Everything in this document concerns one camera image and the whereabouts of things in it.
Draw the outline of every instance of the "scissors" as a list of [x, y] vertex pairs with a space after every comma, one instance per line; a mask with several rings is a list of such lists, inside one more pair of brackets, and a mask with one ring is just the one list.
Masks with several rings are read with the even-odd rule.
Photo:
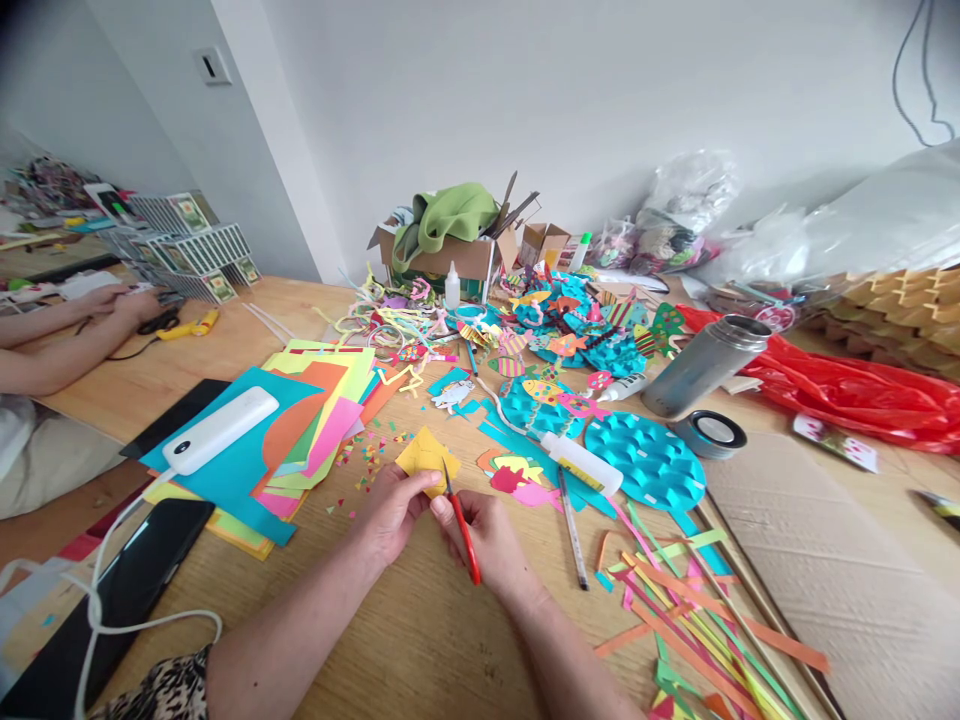
[[477, 564], [477, 554], [473, 550], [473, 540], [470, 539], [470, 526], [467, 525], [466, 518], [463, 517], [463, 507], [460, 505], [460, 498], [453, 494], [453, 486], [450, 484], [450, 473], [447, 472], [447, 461], [441, 458], [443, 462], [443, 475], [447, 481], [447, 489], [444, 495], [453, 505], [453, 512], [457, 515], [457, 524], [460, 526], [460, 532], [463, 533], [463, 544], [467, 548], [467, 563], [470, 568], [470, 578], [474, 585], [479, 585], [483, 579], [480, 576], [480, 566]]

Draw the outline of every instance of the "hand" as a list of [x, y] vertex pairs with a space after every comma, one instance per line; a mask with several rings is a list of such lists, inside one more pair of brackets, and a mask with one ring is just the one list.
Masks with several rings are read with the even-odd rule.
[[357, 513], [350, 533], [357, 541], [369, 546], [382, 568], [400, 557], [417, 518], [430, 504], [430, 498], [423, 491], [440, 481], [441, 475], [436, 470], [407, 477], [396, 463], [390, 463], [377, 473], [370, 498]]
[[118, 295], [130, 292], [129, 285], [105, 285], [91, 290], [86, 295], [77, 298], [74, 302], [83, 317], [88, 315], [102, 315], [113, 312], [114, 303]]
[[[470, 525], [480, 574], [500, 601], [505, 605], [532, 601], [545, 592], [540, 579], [530, 569], [500, 499], [471, 490], [461, 490], [457, 497], [463, 507], [463, 517]], [[445, 495], [435, 497], [430, 502], [430, 510], [446, 536], [451, 557], [459, 566], [466, 567], [467, 550], [450, 500]]]
[[116, 300], [115, 312], [142, 325], [163, 312], [163, 307], [157, 301], [158, 293], [159, 290], [154, 288], [136, 295], [121, 295]]

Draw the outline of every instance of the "smartphone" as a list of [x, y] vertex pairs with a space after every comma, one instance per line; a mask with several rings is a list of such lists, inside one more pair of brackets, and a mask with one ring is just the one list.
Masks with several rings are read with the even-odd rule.
[[[126, 627], [150, 618], [213, 510], [213, 503], [197, 500], [168, 499], [157, 504], [100, 580], [105, 626]], [[88, 602], [86, 597], [80, 601], [10, 688], [0, 702], [0, 717], [71, 720], [90, 641]], [[103, 692], [137, 635], [98, 636], [87, 682], [87, 710]]]

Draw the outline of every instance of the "stainless steel thermos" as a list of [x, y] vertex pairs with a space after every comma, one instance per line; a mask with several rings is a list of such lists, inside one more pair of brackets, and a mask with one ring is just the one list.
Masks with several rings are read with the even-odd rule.
[[759, 320], [725, 315], [703, 328], [643, 390], [640, 400], [661, 417], [683, 415], [766, 350], [772, 334]]

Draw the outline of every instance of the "cardboard box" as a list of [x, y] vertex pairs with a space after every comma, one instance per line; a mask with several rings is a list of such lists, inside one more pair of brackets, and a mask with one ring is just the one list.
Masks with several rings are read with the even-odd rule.
[[450, 271], [452, 261], [460, 276], [460, 299], [469, 302], [486, 303], [501, 265], [513, 267], [517, 257], [517, 235], [513, 228], [504, 230], [496, 240], [477, 239], [464, 242], [448, 235], [444, 238], [440, 252], [420, 253], [411, 261], [410, 269], [402, 277], [397, 277], [392, 262], [395, 235], [383, 225], [397, 227], [397, 220], [391, 217], [378, 225], [367, 247], [380, 246], [380, 260], [394, 283], [399, 285], [421, 275], [437, 292], [443, 293], [443, 281]]
[[541, 260], [554, 270], [563, 270], [570, 265], [570, 256], [564, 258], [564, 248], [572, 237], [563, 228], [552, 223], [533, 223], [523, 227], [523, 244], [517, 258], [517, 267], [536, 265]]

